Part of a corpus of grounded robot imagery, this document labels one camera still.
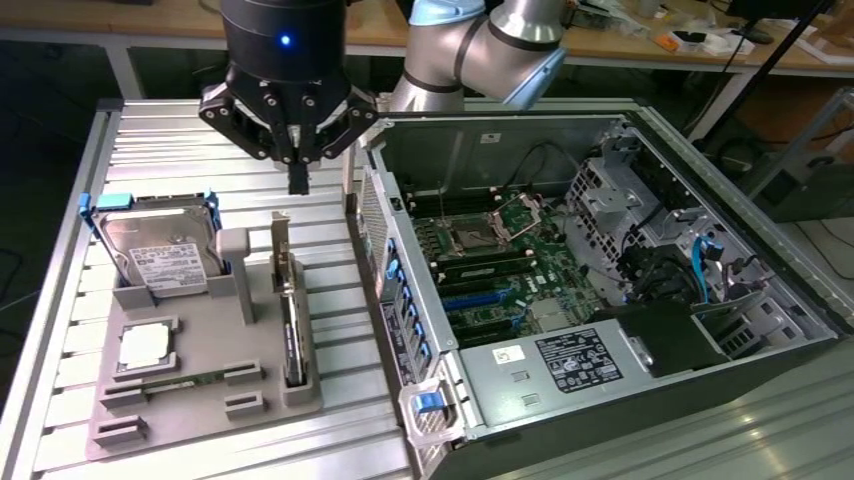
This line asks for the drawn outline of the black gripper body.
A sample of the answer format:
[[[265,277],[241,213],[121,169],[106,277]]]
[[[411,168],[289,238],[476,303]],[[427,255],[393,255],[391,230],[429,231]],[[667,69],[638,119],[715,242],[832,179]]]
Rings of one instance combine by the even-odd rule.
[[[257,114],[268,106],[297,118],[305,95],[325,118],[351,92],[343,70],[347,5],[343,1],[224,1],[221,18],[229,54],[228,89]]]

